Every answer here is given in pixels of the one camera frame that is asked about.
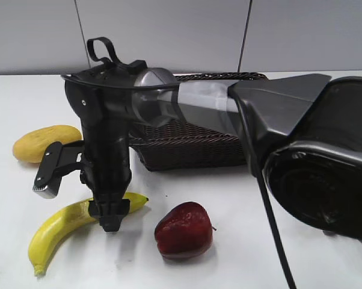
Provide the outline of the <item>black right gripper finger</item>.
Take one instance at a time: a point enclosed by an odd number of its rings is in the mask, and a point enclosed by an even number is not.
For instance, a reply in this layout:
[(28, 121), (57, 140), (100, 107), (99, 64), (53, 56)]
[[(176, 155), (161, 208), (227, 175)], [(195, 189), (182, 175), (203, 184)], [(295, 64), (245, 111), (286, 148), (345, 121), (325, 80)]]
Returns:
[(75, 170), (82, 170), (84, 164), (77, 160), (84, 151), (84, 141), (62, 144), (59, 141), (50, 144), (39, 165), (34, 180), (33, 192), (45, 199), (53, 199), (58, 195), (63, 176)]

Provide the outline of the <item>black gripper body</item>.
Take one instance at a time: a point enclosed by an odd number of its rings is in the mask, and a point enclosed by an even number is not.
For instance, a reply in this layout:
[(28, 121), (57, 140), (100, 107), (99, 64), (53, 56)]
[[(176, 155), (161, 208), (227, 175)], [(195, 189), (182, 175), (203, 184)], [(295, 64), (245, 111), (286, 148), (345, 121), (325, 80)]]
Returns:
[(129, 133), (138, 121), (133, 87), (146, 68), (144, 60), (106, 61), (62, 76), (66, 98), (81, 121), (84, 157), (91, 166), (84, 181), (96, 199), (121, 199), (130, 183)]

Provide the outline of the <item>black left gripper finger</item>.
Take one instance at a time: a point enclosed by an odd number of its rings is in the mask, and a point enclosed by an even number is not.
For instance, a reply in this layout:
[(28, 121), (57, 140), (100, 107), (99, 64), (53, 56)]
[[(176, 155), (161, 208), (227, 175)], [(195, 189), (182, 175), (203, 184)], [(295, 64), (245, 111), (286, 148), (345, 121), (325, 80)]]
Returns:
[(121, 194), (99, 194), (89, 201), (88, 213), (105, 232), (118, 232), (122, 220), (128, 215), (130, 200)]

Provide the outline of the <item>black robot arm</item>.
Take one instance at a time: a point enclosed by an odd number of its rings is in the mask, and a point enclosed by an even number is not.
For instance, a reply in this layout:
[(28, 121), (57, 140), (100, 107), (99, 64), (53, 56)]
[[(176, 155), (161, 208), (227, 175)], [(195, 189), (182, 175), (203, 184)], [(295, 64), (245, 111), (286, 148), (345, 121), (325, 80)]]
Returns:
[(362, 78), (178, 82), (142, 60), (103, 59), (64, 80), (83, 140), (52, 143), (33, 189), (53, 198), (79, 170), (105, 231), (118, 231), (127, 214), (130, 131), (177, 119), (237, 136), (263, 194), (303, 223), (362, 240)]

